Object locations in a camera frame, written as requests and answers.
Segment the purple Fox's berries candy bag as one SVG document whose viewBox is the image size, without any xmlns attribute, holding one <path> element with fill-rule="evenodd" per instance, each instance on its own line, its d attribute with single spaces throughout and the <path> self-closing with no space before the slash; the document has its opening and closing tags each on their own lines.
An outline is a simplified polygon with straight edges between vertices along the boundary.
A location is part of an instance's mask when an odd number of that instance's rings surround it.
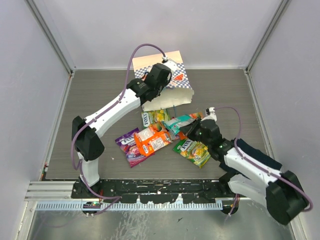
<svg viewBox="0 0 320 240">
<path fill-rule="evenodd" d="M 148 158 L 148 156 L 144 156 L 140 153 L 134 138 L 135 133 L 139 133 L 138 127 L 115 140 L 115 143 L 125 153 L 125 157 L 131 168 L 137 166 Z"/>
</svg>

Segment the teal Fox's candy bag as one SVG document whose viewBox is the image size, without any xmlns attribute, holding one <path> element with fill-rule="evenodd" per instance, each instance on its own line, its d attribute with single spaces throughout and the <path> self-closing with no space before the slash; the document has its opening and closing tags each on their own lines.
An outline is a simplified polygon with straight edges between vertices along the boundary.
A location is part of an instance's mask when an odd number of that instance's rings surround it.
<svg viewBox="0 0 320 240">
<path fill-rule="evenodd" d="M 178 117 L 174 117 L 171 120 L 165 121 L 163 125 L 167 130 L 169 130 L 174 135 L 177 135 L 180 132 L 180 128 L 192 123 L 194 119 L 185 114 Z"/>
</svg>

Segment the checkered paper bakery bag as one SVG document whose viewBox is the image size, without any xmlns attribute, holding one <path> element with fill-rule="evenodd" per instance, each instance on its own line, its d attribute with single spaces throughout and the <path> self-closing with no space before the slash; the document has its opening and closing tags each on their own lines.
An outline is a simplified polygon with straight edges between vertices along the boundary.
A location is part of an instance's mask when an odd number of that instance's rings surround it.
<svg viewBox="0 0 320 240">
<path fill-rule="evenodd" d="M 145 112 L 172 108 L 192 102 L 195 92 L 190 84 L 180 51 L 166 52 L 165 55 L 177 63 L 178 69 L 174 72 L 169 84 L 162 90 L 160 96 L 142 105 L 142 109 Z M 154 64 L 159 63 L 162 57 L 163 55 L 159 53 L 133 58 L 132 64 L 135 77 L 141 78 L 151 70 Z"/>
</svg>

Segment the orange snack packet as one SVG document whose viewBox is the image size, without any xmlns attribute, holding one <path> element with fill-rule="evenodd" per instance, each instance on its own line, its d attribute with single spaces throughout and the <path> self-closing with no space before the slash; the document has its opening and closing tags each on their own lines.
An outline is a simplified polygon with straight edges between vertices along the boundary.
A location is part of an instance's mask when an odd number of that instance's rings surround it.
<svg viewBox="0 0 320 240">
<path fill-rule="evenodd" d="M 150 124 L 145 129 L 136 132 L 133 137 L 140 154 L 146 157 L 173 142 L 169 131 L 162 123 Z"/>
</svg>

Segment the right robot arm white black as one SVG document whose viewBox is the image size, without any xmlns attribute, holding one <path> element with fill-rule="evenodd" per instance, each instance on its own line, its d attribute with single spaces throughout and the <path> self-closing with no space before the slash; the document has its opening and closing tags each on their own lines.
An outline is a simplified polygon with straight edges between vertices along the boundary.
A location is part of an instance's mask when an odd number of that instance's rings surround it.
<svg viewBox="0 0 320 240">
<path fill-rule="evenodd" d="M 313 203 L 293 172 L 281 172 L 247 155 L 236 141 L 222 137 L 214 119 L 197 118 L 180 131 L 190 140 L 207 146 L 213 159 L 237 171 L 219 184 L 223 196 L 231 197 L 234 193 L 246 196 L 264 206 L 282 225 L 301 212 L 312 210 Z"/>
</svg>

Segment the yellow green Fox's candy bag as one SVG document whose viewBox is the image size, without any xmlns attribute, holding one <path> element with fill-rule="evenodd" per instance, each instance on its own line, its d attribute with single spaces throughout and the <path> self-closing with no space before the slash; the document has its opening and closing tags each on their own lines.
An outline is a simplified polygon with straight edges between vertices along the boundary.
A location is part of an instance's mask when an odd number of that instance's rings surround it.
<svg viewBox="0 0 320 240">
<path fill-rule="evenodd" d="M 180 154 L 200 169 L 211 158 L 208 148 L 203 143 L 192 141 L 188 138 L 180 140 L 173 148 L 173 151 Z"/>
</svg>

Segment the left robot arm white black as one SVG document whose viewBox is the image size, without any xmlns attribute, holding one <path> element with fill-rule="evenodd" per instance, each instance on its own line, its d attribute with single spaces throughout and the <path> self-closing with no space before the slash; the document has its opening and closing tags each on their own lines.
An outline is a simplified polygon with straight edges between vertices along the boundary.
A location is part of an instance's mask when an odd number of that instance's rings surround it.
<svg viewBox="0 0 320 240">
<path fill-rule="evenodd" d="M 156 63 L 145 78 L 131 80 L 120 95 L 103 108 L 86 118 L 77 116 L 73 119 L 71 156 L 74 151 L 78 154 L 80 178 L 84 182 L 82 192 L 88 198 L 95 198 L 100 193 L 97 183 L 100 180 L 99 157 L 105 150 L 101 137 L 127 113 L 160 96 L 177 69 L 173 60 Z"/>
</svg>

